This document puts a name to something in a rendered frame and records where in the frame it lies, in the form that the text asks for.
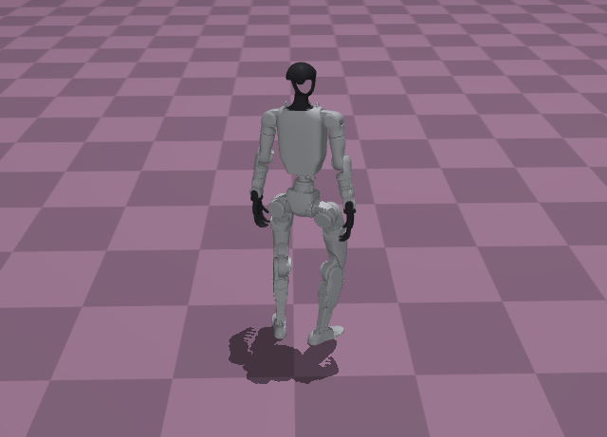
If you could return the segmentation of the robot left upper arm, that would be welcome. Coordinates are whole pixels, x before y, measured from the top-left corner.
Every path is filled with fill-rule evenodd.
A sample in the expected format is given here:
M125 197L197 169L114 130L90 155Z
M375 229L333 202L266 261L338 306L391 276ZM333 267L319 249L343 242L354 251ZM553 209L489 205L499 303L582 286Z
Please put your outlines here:
M274 151L271 147L274 142L276 134L276 116L278 109L271 109L266 111L261 118L261 134L260 134L260 153L258 162L260 163L271 163L273 160Z

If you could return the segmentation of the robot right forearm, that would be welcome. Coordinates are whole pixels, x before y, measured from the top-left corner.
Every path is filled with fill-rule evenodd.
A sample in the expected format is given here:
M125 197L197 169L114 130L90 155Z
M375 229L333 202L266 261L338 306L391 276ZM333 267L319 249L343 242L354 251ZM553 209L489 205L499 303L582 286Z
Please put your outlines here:
M352 184L352 170L351 170L351 158L346 155L343 158L343 171L336 174L339 182L340 197L342 200L342 206L345 209L345 203L351 201L356 207L356 200L354 199L354 189Z

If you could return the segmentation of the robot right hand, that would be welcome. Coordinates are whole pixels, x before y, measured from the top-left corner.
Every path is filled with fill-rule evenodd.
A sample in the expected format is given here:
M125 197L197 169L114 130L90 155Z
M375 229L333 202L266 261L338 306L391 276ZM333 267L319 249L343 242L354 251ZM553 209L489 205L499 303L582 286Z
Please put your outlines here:
M343 209L343 212L346 214L346 223L343 225L343 228L347 227L347 229L343 235L339 236L340 242L344 242L349 239L351 234L351 228L354 225L354 213L356 212L356 210L354 209L354 205L351 201L345 203L345 209Z

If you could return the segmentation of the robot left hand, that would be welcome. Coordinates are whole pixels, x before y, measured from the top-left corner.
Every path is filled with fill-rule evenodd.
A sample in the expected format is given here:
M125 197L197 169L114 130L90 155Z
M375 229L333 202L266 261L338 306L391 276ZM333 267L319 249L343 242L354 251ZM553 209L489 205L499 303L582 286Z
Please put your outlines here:
M250 200L253 201L252 212L254 214L255 224L260 228L268 226L268 224L266 224L265 222L270 223L270 221L267 220L263 214L263 210L266 213L268 213L268 210L263 206L262 201L261 201L263 199L263 195L260 198L258 198L257 191L251 191L250 194L251 194Z

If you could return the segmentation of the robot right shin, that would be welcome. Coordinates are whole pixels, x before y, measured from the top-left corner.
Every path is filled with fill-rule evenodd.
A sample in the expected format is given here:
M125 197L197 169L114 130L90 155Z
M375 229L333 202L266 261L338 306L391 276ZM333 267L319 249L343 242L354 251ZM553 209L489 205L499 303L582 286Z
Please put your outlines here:
M321 334L327 332L327 327L332 317L333 309L336 307L340 297L343 279L344 269L342 271L342 269L336 265L329 270L327 281L321 280L319 283L319 314L316 330L320 328Z

